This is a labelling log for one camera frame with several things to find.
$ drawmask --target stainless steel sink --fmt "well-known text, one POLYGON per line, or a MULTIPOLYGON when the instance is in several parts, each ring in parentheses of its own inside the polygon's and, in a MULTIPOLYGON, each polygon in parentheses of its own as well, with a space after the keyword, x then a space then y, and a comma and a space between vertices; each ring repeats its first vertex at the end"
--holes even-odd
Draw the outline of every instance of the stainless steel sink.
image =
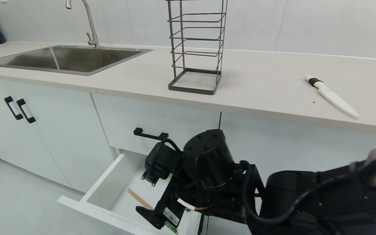
POLYGON ((150 51, 114 47, 52 46, 1 57, 0 67, 90 76, 150 51))

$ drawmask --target tile floor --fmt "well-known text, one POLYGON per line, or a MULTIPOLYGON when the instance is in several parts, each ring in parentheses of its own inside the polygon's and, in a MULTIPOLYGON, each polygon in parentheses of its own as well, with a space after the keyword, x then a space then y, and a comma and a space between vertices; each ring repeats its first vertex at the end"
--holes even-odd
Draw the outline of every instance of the tile floor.
POLYGON ((84 193, 0 160, 0 235, 87 235, 70 228, 56 202, 61 195, 79 200, 84 193))

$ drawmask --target white cabinet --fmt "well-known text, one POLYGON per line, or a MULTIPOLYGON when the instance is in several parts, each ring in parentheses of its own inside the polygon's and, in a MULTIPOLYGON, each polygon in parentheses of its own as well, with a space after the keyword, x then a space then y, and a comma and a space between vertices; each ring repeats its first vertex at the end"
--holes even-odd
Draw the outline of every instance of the white cabinet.
POLYGON ((92 94, 110 146, 148 154, 159 140, 134 135, 169 134, 180 149, 195 135, 217 129, 220 112, 92 94))
MULTIPOLYGON (((79 202, 65 196, 58 202, 65 212, 83 217, 97 228, 96 234, 175 235, 166 226, 155 229, 136 212, 140 204, 127 193, 127 189, 133 190, 152 207, 161 199, 170 177, 158 181, 155 187, 141 180, 145 158, 146 155, 123 151, 79 202)), ((185 211, 179 222, 179 235, 197 235, 200 218, 198 212, 185 211)))
POLYGON ((4 98, 11 97, 9 106, 15 115, 20 111, 8 82, 0 80, 0 159, 55 182, 70 186, 33 126, 15 119, 4 98))
POLYGON ((9 82, 72 188, 88 191, 111 165, 111 151, 90 93, 9 82))
POLYGON ((236 162, 256 164, 261 178, 283 170, 325 171, 367 158, 376 134, 222 113, 221 129, 236 162))

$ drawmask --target knife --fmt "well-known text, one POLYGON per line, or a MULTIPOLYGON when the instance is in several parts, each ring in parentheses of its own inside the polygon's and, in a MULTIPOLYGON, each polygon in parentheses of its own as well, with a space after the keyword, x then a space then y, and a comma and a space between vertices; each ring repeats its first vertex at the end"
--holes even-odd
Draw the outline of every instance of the knife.
POLYGON ((332 92, 326 85, 319 79, 311 76, 304 75, 304 79, 318 89, 318 92, 322 97, 324 97, 328 102, 333 104, 340 111, 346 113, 347 115, 353 117, 354 119, 359 119, 359 114, 342 98, 340 98, 336 93, 332 92))

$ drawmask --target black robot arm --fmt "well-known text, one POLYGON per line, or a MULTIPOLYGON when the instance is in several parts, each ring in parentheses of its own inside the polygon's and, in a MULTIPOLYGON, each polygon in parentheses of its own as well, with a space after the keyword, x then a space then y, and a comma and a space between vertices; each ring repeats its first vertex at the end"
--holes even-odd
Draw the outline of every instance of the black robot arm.
POLYGON ((208 130, 189 140, 183 151, 170 139, 157 143, 145 168, 142 180, 152 186, 172 174, 154 210, 136 207, 157 229, 166 223, 178 227, 185 210, 247 224, 253 235, 314 229, 336 234, 336 217, 358 213, 367 213, 376 223, 376 186, 367 183, 376 172, 376 160, 324 172, 281 171, 271 175, 265 187, 255 165, 234 162, 223 132, 208 130), (259 215, 256 197, 262 199, 259 215))

